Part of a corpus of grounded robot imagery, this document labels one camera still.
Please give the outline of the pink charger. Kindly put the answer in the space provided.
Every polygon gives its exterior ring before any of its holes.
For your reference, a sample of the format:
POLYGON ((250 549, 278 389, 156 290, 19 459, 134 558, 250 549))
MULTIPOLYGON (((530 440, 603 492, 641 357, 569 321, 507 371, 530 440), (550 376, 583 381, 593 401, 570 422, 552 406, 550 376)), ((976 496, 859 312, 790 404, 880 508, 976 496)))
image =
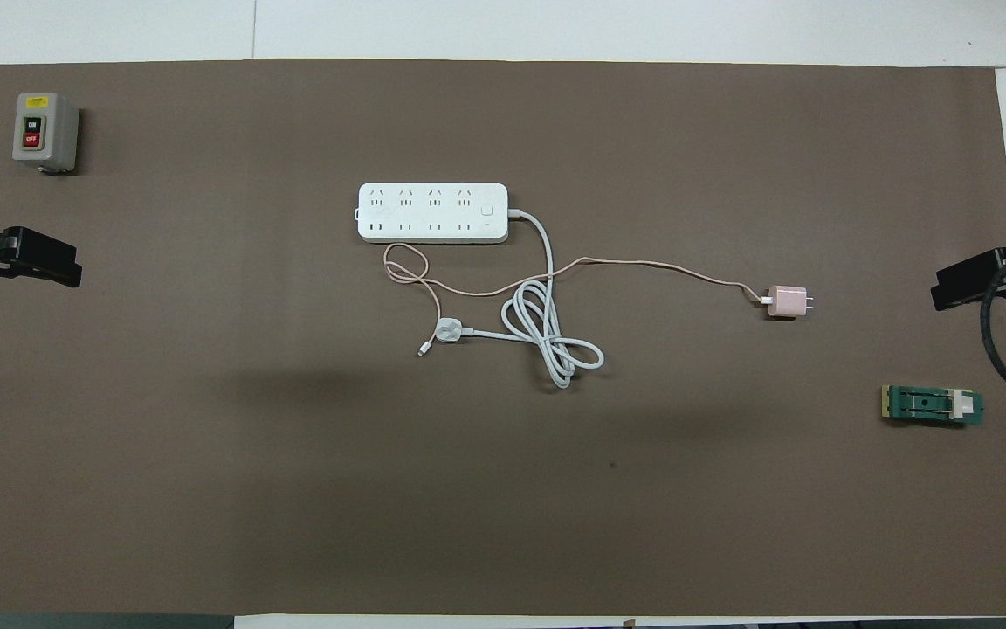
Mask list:
POLYGON ((813 310, 813 298, 806 287, 774 284, 768 287, 760 303, 767 308, 770 318, 797 319, 806 317, 813 310))

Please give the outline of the white power strip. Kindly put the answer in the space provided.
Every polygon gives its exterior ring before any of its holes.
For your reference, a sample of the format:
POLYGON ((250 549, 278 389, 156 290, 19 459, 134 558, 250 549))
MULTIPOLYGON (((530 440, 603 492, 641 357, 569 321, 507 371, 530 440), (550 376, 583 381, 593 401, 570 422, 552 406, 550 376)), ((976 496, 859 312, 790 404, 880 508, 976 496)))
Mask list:
POLYGON ((498 244, 508 211, 502 183, 365 183, 355 222, 372 244, 498 244))

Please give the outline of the brown table mat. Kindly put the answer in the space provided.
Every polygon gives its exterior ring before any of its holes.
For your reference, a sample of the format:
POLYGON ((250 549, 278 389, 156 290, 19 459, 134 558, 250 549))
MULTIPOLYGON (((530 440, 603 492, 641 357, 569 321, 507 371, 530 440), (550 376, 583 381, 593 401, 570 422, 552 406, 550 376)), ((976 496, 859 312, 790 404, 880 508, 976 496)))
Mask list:
POLYGON ((1006 386, 939 268, 1006 245, 991 69, 0 66, 0 612, 1006 616, 1006 386), (81 112, 12 159, 19 94, 81 112), (437 343, 366 182, 499 182, 606 363, 437 343), (813 310, 770 318, 774 284, 813 310), (883 385, 981 425, 894 425, 883 385))

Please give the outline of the green knife switch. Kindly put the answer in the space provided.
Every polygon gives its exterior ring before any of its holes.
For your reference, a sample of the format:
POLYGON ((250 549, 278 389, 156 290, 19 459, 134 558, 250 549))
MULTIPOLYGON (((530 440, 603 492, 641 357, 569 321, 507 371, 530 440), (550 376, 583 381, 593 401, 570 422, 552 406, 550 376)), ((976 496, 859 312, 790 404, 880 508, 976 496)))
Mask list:
POLYGON ((881 418, 894 425, 981 425, 982 395, 970 389, 883 385, 881 418))

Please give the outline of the grey on/off switch box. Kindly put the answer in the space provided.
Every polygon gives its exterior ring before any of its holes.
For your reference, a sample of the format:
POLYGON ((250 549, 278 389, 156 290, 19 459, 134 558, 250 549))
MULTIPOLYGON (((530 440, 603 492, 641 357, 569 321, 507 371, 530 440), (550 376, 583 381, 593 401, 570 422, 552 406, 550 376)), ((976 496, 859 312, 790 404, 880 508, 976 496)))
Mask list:
POLYGON ((12 159, 41 174, 72 174, 79 151, 81 112, 68 97, 19 94, 13 116, 12 159))

